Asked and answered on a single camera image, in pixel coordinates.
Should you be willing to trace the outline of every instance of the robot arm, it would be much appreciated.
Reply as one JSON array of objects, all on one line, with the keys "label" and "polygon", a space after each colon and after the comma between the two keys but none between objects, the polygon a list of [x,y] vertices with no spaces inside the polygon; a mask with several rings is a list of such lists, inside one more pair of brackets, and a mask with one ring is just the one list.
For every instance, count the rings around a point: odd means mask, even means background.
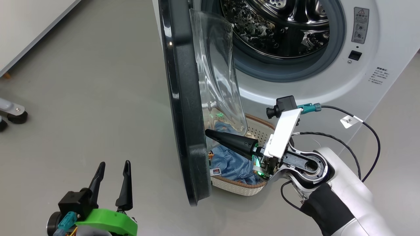
[{"label": "robot arm", "polygon": [[371,192],[331,149],[302,152],[290,145],[305,109],[288,97],[289,101],[292,109],[287,104],[272,109],[279,120],[265,148],[242,136],[212,130],[206,130],[206,135],[250,160],[258,156],[261,167],[254,169],[264,173],[267,181],[291,180],[302,198],[300,210],[316,221],[324,236],[392,236],[373,206]]},{"label": "robot arm", "polygon": [[316,152],[327,160],[331,177],[306,189],[289,175],[295,189],[306,199],[301,211],[316,221],[323,235],[393,236],[373,206],[371,192],[347,165],[327,147]]}]

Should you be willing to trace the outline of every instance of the black sleeve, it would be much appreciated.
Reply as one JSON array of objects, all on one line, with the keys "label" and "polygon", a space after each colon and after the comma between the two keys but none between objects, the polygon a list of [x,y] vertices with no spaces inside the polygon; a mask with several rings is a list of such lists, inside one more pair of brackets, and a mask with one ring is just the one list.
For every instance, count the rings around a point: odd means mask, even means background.
[{"label": "black sleeve", "polygon": [[311,193],[300,210],[315,220],[324,236],[334,234],[354,218],[327,183],[321,184]]}]

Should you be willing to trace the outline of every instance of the green 3d-printed part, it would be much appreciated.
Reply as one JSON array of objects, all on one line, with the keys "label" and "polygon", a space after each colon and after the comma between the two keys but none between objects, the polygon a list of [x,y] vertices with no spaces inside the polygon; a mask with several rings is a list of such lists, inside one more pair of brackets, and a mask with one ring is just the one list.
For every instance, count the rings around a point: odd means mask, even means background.
[{"label": "green 3d-printed part", "polygon": [[134,220],[123,213],[108,209],[93,209],[85,221],[76,221],[76,225],[87,225],[119,235],[137,235],[137,223]]}]

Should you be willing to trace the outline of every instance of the caster wheel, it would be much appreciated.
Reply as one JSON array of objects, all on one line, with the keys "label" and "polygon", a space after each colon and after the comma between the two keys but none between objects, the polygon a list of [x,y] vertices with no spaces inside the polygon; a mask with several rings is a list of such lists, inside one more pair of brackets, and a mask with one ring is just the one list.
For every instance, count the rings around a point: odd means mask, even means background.
[{"label": "caster wheel", "polygon": [[7,128],[7,122],[4,121],[4,120],[1,120],[1,122],[0,122],[0,132],[5,130],[6,128]]},{"label": "caster wheel", "polygon": [[28,119],[28,113],[23,112],[21,115],[7,114],[7,119],[15,124],[23,124]]}]

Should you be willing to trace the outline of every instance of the wire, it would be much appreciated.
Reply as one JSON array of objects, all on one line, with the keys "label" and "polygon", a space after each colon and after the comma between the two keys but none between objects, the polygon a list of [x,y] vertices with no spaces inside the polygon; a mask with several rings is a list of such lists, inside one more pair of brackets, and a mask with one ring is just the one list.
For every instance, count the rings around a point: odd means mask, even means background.
[{"label": "wire", "polygon": [[293,203],[291,203],[289,200],[287,200],[286,199],[286,197],[284,196],[284,194],[283,194],[283,188],[286,186],[286,185],[288,185],[288,184],[291,184],[291,180],[290,181],[287,181],[286,183],[284,183],[282,186],[281,186],[281,188],[280,188],[280,193],[281,193],[281,196],[283,197],[283,199],[287,202],[287,203],[289,203],[289,205],[291,205],[292,207],[294,207],[295,209],[297,209],[298,211],[301,211],[301,209],[299,208],[299,207],[297,207],[297,206],[295,206]]},{"label": "wire", "polygon": [[342,145],[344,145],[352,154],[354,161],[356,162],[356,166],[357,166],[357,175],[359,176],[359,179],[362,179],[362,172],[360,171],[360,165],[359,165],[359,160],[357,159],[356,155],[354,154],[353,150],[346,144],[344,143],[342,140],[329,135],[329,134],[325,134],[325,133],[320,133],[320,132],[299,132],[299,134],[304,135],[304,134],[313,134],[313,135],[320,135],[320,136],[325,136],[328,138],[332,138],[336,141],[338,141],[339,143],[341,143]]},{"label": "wire", "polygon": [[69,236],[76,236],[77,227],[73,230],[73,232]]},{"label": "wire", "polygon": [[[329,108],[329,109],[334,109],[334,110],[337,110],[337,111],[341,111],[342,113],[345,113],[345,114],[347,114],[347,115],[349,115],[349,116],[352,116],[352,117],[354,117],[354,115],[353,114],[351,114],[351,113],[349,113],[349,112],[347,112],[347,111],[344,111],[343,109],[340,109],[340,108],[336,108],[336,107],[333,107],[333,106],[321,106],[321,108]],[[381,154],[381,142],[379,141],[379,137],[378,137],[378,134],[375,132],[375,130],[370,126],[370,125],[368,125],[366,122],[364,122],[364,121],[362,121],[362,124],[364,125],[364,126],[366,126],[368,129],[370,129],[370,131],[372,131],[372,133],[373,133],[373,135],[375,136],[375,138],[376,138],[376,141],[377,141],[377,143],[378,143],[378,152],[377,152],[377,154],[376,154],[376,157],[375,157],[375,161],[373,162],[373,165],[372,165],[372,167],[370,168],[370,170],[367,172],[367,174],[366,174],[366,176],[362,179],[362,182],[364,182],[368,177],[369,177],[369,175],[372,173],[372,171],[373,171],[373,169],[375,168],[375,166],[376,166],[376,164],[378,163],[378,160],[379,160],[379,155]]]}]

